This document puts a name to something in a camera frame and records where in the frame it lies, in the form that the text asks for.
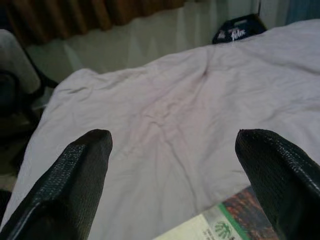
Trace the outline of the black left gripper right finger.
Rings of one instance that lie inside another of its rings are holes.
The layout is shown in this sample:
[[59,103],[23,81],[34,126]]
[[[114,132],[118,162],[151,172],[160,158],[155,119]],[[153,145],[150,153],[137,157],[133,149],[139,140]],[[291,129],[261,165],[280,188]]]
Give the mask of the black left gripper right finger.
[[241,129],[236,156],[281,240],[320,238],[320,166],[299,146],[266,129]]

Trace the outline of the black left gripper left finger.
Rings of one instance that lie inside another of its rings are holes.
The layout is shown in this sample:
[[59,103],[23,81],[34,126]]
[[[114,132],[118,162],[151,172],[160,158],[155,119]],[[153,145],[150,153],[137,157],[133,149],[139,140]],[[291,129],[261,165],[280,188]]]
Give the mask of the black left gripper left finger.
[[0,232],[2,240],[86,240],[113,148],[110,131],[71,142],[35,182]]

